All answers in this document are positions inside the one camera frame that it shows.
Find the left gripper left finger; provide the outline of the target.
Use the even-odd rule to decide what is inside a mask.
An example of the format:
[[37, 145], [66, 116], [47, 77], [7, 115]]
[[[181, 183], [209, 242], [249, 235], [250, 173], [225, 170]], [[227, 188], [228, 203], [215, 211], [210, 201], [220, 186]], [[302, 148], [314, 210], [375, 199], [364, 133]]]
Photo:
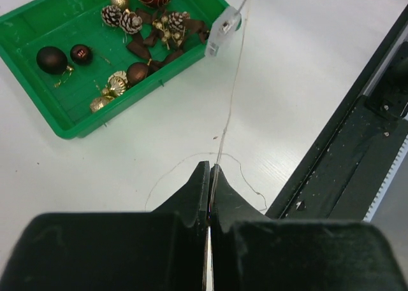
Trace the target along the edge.
[[210, 166], [150, 212], [45, 213], [6, 264], [7, 290], [201, 290]]

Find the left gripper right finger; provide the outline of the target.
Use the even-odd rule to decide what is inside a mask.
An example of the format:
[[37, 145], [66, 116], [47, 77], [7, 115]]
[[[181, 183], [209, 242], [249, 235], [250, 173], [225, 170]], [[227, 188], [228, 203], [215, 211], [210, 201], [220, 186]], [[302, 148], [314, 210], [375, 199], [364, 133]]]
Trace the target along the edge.
[[403, 290], [388, 240], [363, 222], [271, 219], [210, 172], [216, 290]]

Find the clear battery box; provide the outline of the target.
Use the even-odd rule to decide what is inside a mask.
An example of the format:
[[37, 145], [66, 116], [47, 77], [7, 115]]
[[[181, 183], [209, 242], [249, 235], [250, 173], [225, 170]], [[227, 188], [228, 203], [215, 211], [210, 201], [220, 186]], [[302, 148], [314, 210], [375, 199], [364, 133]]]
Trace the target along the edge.
[[212, 24], [205, 48], [205, 57], [218, 56], [220, 50], [225, 49], [231, 42], [241, 23], [241, 13], [232, 6], [227, 7]]

